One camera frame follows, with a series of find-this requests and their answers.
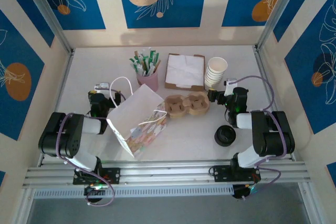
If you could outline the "aluminium mounting rail beam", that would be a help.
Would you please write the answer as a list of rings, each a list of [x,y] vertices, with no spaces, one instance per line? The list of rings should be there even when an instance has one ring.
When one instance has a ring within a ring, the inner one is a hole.
[[[120,186],[212,185],[214,177],[208,171],[215,165],[229,165],[229,160],[211,161],[112,161],[103,167],[121,169]],[[261,165],[261,181],[268,183],[281,171],[279,183],[311,181],[304,162],[285,158]],[[64,163],[44,163],[27,170],[23,188],[62,188],[72,186],[73,168]]]

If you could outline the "pink holder cup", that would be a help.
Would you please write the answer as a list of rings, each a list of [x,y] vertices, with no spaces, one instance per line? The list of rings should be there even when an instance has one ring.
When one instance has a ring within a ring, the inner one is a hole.
[[[159,80],[158,80],[157,71],[150,76],[141,76],[139,74],[136,74],[136,75],[137,75],[138,84],[140,86],[145,84],[150,89],[152,89],[154,92],[157,92],[157,90],[159,89]]]

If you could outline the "circuit board with green light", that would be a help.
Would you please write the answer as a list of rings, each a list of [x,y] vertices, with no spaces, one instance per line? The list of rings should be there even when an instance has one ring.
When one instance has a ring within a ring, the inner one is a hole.
[[[84,189],[84,196],[88,204],[96,204],[102,200],[98,196],[102,196],[105,190],[102,189],[100,185],[91,184]]]
[[[233,185],[235,199],[244,199],[254,193],[256,184]]]

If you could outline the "aluminium frame post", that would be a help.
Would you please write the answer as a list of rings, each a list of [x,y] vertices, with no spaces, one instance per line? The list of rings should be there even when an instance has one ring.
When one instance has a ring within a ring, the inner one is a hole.
[[[298,10],[302,6],[305,0],[277,0],[270,13],[269,18],[266,21],[265,27],[258,39],[255,49],[257,52],[261,52],[266,44],[268,37],[275,31],[276,41],[279,41],[293,18],[297,14]]]
[[[33,0],[53,34],[58,38],[64,50],[72,55],[73,47],[66,38],[63,29],[47,0]]]

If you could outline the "white paper cup black print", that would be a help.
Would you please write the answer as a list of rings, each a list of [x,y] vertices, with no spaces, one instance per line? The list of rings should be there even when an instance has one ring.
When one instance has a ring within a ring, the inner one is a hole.
[[[222,78],[223,77],[220,77],[219,79],[213,80],[209,76],[205,75],[204,83],[205,83],[206,86],[208,86],[210,88],[213,88],[221,82]]]

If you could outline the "white printed paper gift bag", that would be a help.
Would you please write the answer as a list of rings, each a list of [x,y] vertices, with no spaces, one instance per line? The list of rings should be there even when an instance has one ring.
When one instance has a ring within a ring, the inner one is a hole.
[[[135,91],[127,77],[117,77],[109,86],[112,87],[119,80],[126,80],[130,88],[130,96],[106,117],[121,147],[136,159],[167,127],[167,112],[164,100],[147,85],[143,84]]]

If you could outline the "aluminium frame leg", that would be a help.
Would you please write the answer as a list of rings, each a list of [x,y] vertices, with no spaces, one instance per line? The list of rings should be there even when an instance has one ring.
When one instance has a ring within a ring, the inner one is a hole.
[[[35,191],[36,190],[32,188],[26,188],[20,191],[12,224],[27,224],[31,206],[34,201]]]
[[[310,223],[311,224],[321,224],[319,213],[318,213],[316,204],[314,202],[313,194],[309,186],[309,183],[299,182],[298,186],[301,192],[303,203],[305,205],[305,209],[307,211]]]

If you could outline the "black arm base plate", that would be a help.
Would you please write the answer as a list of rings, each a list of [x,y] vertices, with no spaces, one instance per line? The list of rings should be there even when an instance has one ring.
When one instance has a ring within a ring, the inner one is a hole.
[[[119,184],[120,168],[102,168],[99,171],[99,175],[105,180],[107,180],[110,184]],[[75,170],[72,184],[73,185],[103,184],[103,181],[87,173]]]
[[[216,165],[209,169],[209,174],[214,177],[215,182],[253,182],[261,180],[258,169],[254,168],[232,168],[229,165]]]

